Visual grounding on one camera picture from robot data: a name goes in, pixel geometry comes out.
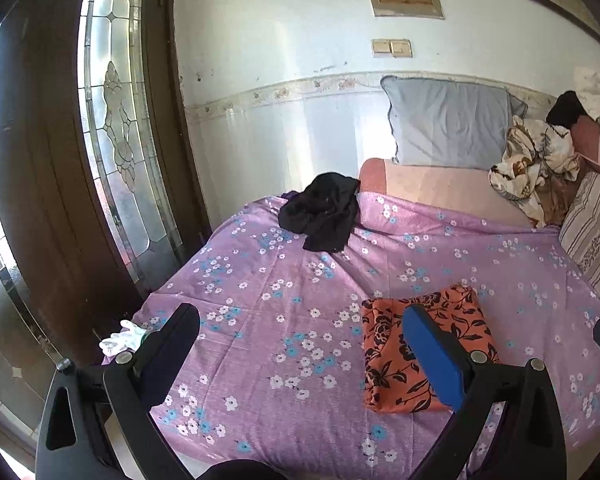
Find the orange black floral garment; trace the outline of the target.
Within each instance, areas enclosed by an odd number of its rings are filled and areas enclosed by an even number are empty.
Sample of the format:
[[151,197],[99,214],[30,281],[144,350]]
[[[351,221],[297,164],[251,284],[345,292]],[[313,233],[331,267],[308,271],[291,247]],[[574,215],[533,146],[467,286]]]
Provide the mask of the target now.
[[454,284],[440,292],[408,299],[373,299],[362,305],[364,405],[376,413],[444,411],[402,333],[406,308],[415,304],[467,351],[500,360],[489,326],[470,287]]

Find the white crumpled cloth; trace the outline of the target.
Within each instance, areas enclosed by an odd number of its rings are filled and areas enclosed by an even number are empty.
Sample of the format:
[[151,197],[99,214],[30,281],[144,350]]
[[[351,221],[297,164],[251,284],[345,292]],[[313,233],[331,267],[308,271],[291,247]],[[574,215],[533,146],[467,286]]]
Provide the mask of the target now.
[[130,320],[120,321],[120,330],[99,341],[99,348],[107,358],[113,358],[119,353],[129,350],[135,352],[150,333],[147,323],[140,325]]

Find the striped floral pillow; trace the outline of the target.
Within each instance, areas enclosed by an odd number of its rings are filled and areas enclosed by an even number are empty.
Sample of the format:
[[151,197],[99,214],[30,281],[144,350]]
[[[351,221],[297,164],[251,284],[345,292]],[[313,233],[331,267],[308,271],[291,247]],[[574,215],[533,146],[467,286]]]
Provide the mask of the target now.
[[562,249],[600,298],[600,174],[588,172],[580,183],[559,232]]

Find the purple floral bed sheet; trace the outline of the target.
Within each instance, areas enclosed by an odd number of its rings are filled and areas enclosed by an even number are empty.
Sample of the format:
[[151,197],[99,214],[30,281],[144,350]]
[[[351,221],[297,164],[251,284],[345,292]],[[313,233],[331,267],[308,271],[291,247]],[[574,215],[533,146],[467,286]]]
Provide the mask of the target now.
[[449,419],[418,380],[415,414],[363,404],[363,304],[471,288],[507,364],[548,369],[569,452],[600,433],[600,300],[554,229],[510,226],[377,194],[341,252],[308,252],[246,205],[153,292],[134,322],[158,330],[181,304],[201,317],[180,374],[151,414],[172,448],[206,464],[251,458],[289,472],[404,479]]

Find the pink checkered mattress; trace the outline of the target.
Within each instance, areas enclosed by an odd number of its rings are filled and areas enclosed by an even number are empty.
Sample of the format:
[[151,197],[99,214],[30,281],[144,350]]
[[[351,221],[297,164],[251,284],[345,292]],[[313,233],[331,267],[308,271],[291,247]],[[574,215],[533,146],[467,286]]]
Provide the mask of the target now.
[[367,159],[358,174],[363,192],[376,192],[413,203],[471,214],[508,226],[531,226],[524,213],[491,188],[484,170],[403,166]]

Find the cream brown floral blanket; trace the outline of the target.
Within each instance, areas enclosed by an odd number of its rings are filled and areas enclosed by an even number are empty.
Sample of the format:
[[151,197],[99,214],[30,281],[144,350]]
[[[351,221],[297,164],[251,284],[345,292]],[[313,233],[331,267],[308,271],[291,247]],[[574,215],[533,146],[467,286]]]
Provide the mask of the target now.
[[576,195],[580,160],[562,126],[513,118],[501,161],[489,171],[490,185],[517,206],[537,229],[560,226]]

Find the pink maroon pillow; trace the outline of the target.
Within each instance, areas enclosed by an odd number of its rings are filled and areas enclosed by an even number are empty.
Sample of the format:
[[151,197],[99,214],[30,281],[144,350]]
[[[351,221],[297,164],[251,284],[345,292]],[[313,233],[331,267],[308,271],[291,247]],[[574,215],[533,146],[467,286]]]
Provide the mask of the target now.
[[576,153],[588,168],[600,174],[600,125],[588,116],[580,116],[570,132]]

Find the brown wooden door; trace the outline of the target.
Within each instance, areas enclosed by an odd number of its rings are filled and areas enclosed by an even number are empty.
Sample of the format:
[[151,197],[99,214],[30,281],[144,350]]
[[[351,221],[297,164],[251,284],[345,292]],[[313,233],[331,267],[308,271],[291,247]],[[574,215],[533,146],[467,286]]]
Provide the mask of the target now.
[[[145,298],[99,203],[78,97],[82,0],[4,0],[0,17],[0,221],[35,333],[54,356],[102,357],[99,341]],[[176,70],[173,0],[142,0],[147,101],[166,196],[180,232],[178,269],[210,224]]]

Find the black crumpled garment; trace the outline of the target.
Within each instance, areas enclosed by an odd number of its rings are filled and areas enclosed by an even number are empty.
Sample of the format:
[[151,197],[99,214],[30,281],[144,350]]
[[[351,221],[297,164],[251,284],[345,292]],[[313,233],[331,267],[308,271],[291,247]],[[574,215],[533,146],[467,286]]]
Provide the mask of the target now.
[[360,180],[343,174],[319,174],[301,193],[288,198],[278,213],[278,224],[303,234],[303,249],[308,252],[341,252],[358,218],[360,186]]

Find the black cloth near headboard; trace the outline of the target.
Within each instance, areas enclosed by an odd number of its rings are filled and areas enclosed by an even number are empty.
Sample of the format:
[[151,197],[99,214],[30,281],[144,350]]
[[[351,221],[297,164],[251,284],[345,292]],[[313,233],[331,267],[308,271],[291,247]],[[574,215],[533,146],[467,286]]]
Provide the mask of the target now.
[[580,117],[588,116],[577,93],[568,90],[558,96],[553,107],[546,115],[546,122],[552,126],[561,126],[570,130]]

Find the white cloth on headboard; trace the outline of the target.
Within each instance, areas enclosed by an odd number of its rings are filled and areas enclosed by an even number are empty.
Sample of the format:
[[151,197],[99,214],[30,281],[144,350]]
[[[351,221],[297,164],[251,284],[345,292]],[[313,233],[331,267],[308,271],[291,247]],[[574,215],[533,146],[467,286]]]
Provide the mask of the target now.
[[590,68],[576,67],[573,82],[574,91],[588,116],[600,118],[600,73]]

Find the grey pillow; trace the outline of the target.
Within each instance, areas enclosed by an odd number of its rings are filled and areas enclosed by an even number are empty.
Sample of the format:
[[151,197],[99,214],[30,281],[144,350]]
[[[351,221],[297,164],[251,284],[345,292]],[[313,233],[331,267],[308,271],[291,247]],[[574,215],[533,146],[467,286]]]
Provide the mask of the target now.
[[488,170],[505,151],[513,118],[528,105],[507,90],[473,82],[385,76],[388,119],[403,166]]

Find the leaded glass door panel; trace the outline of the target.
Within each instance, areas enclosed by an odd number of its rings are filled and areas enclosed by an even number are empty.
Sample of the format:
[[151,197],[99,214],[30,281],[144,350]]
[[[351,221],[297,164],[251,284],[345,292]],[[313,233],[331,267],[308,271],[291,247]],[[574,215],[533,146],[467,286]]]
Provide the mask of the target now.
[[142,295],[178,270],[180,232],[152,135],[142,0],[82,0],[78,97],[83,140],[107,226]]

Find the beige wall light switch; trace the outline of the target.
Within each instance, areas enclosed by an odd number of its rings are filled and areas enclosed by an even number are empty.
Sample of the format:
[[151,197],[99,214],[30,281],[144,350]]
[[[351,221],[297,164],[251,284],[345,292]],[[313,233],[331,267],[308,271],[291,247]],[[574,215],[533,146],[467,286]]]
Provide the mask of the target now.
[[372,52],[375,56],[391,56],[392,58],[411,58],[413,48],[408,39],[373,39]]

